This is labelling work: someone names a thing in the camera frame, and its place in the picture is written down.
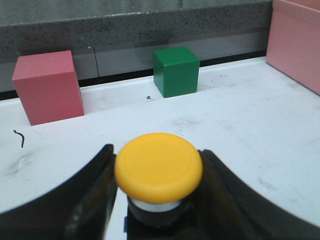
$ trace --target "pink box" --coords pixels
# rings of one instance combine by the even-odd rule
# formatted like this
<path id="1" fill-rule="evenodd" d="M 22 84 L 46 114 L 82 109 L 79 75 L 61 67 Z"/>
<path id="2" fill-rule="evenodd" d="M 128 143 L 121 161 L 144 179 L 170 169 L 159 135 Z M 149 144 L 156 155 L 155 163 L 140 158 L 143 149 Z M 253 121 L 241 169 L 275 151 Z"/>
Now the pink box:
<path id="1" fill-rule="evenodd" d="M 273 0 L 266 62 L 320 94 L 320 0 Z"/>
<path id="2" fill-rule="evenodd" d="M 20 56 L 12 82 L 31 125 L 84 115 L 71 51 Z"/>

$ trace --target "white table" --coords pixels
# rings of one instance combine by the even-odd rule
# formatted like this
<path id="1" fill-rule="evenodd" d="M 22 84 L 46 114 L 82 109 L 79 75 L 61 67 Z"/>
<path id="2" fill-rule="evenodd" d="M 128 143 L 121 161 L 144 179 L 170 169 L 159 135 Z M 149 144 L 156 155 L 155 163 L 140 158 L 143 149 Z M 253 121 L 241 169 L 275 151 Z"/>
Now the white table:
<path id="1" fill-rule="evenodd" d="M 262 196 L 320 226 L 320 97 L 264 57 L 200 68 L 193 94 L 163 98 L 152 76 L 81 93 L 85 116 L 35 126 L 19 99 L 0 102 L 0 212 L 63 183 L 104 144 L 118 153 L 137 136 L 167 132 L 214 151 Z M 107 238 L 125 239 L 126 211 L 119 191 Z"/>

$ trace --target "black mark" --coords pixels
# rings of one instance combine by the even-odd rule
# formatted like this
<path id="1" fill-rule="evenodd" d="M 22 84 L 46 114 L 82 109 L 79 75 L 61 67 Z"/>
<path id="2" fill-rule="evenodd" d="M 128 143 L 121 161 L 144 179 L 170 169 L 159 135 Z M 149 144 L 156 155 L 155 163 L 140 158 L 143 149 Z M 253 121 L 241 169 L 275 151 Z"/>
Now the black mark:
<path id="1" fill-rule="evenodd" d="M 21 148 L 23 148 L 23 147 L 24 147 L 24 144 L 25 144 L 25 136 L 24 136 L 22 133 L 17 132 L 16 130 L 13 130 L 13 132 L 14 132 L 15 134 L 18 134 L 18 135 L 20 135 L 20 136 L 22 137 Z"/>

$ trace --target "green cube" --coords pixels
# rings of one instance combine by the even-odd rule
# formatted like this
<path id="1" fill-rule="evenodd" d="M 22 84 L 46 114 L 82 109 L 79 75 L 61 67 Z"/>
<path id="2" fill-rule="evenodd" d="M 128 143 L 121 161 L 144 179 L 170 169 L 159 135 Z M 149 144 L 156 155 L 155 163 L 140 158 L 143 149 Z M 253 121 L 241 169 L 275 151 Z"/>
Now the green cube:
<path id="1" fill-rule="evenodd" d="M 199 58 L 185 46 L 155 50 L 154 83 L 164 98 L 195 93 L 199 66 Z"/>

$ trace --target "yellow cap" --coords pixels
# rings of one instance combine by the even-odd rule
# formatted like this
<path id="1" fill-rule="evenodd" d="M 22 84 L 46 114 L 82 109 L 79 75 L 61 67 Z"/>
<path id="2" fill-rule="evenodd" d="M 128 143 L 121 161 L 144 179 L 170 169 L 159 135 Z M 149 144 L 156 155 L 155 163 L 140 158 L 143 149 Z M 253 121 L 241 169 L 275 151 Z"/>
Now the yellow cap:
<path id="1" fill-rule="evenodd" d="M 203 165 L 197 149 L 169 133 L 139 136 L 116 157 L 115 179 L 130 197 L 152 204 L 178 201 L 199 185 Z"/>

